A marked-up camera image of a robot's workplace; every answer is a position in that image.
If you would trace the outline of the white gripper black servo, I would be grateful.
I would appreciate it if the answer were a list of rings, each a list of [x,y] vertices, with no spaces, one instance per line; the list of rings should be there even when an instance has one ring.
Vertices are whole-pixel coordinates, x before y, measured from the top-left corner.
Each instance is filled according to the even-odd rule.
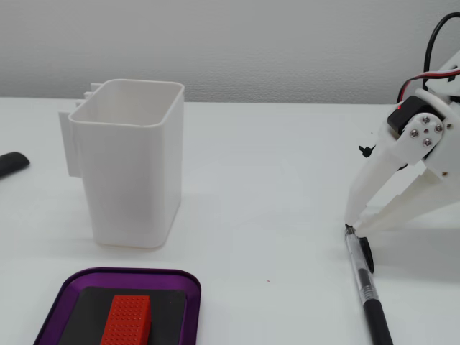
[[[381,211],[362,217],[368,202],[404,165],[422,161],[426,170]],[[418,89],[383,123],[370,158],[353,182],[345,224],[358,234],[403,225],[446,205],[444,184],[459,188],[459,105]]]

